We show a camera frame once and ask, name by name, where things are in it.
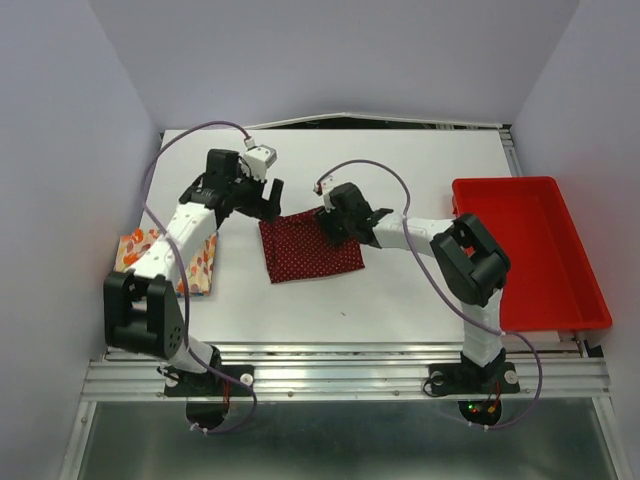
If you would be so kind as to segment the red plastic bin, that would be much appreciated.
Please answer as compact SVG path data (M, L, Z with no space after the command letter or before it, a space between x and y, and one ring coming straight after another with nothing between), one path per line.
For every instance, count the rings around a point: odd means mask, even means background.
M462 178L454 212L480 218L511 261L504 330L603 330L612 317L555 179Z

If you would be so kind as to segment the orange floral cream skirt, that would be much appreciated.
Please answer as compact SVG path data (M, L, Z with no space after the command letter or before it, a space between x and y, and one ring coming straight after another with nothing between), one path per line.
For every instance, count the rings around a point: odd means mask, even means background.
M116 272L126 271L149 250L158 238L158 230L142 230L140 228L131 234L121 236L113 269ZM211 235L189 262L186 276L190 297L207 296L211 293L216 242L216 236Z

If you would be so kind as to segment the red polka dot skirt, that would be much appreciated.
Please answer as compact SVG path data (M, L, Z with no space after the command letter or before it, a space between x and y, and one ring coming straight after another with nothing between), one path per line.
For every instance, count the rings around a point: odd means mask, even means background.
M272 284L310 280L365 268L360 244L333 246L316 218L317 209L273 222L258 223L267 273Z

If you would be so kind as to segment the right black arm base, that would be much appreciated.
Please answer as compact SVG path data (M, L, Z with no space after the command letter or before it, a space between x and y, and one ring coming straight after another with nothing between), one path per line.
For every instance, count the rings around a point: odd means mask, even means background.
M521 391L515 365L506 362L494 373L486 375L462 363L437 363L428 366L423 381L426 391L436 397L472 394L516 394Z

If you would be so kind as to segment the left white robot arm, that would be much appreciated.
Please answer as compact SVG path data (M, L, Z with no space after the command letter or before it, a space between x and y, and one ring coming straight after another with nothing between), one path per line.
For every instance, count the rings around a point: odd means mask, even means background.
M123 272L103 284L105 341L111 347L166 361L199 393L215 392L223 371L217 348L188 333L189 308L177 299L187 267L205 241L232 213L272 221L280 213L284 183L268 182L274 148L258 145L245 153L212 149L205 171L182 193L168 225L151 247ZM265 186L270 194L263 194Z

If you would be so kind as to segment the blue floral skirt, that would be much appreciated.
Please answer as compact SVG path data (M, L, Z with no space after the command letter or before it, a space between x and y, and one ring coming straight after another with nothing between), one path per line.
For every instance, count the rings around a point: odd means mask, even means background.
M182 291L175 292L177 298L184 298L186 295ZM189 292L189 298L207 298L211 296L211 292Z

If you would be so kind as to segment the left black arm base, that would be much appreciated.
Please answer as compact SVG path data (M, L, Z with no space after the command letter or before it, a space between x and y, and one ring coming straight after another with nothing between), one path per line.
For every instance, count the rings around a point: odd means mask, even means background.
M209 371L189 373L173 366L159 366L156 371L164 378L164 395L169 398L249 397L254 381L254 366L247 364L222 365L222 374L231 380Z

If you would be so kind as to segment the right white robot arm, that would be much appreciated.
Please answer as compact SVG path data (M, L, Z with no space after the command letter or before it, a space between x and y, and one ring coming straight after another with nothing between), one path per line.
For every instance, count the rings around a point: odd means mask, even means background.
M338 246L348 240L377 249L409 251L417 261L433 258L449 292L459 301L463 346L460 361L445 370L433 367L430 379L442 395L447 388L482 390L498 379L506 352L501 340L500 307L511 263L480 219L464 214L430 220L388 208L374 210L353 183L319 182L323 200L316 213L322 232Z

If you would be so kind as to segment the aluminium frame rail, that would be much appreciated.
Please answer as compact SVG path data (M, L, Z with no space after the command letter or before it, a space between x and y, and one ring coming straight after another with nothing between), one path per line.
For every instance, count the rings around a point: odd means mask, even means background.
M509 340L508 359L516 367L528 399L542 389L544 399L607 397L611 381L602 358L588 358L567 342L545 343L539 361L521 343ZM219 347L227 365L250 364L261 402L413 401L423 397L428 368L459 359L456 343L242 344ZM109 349L90 363L84 401L162 401L164 379L155 360Z

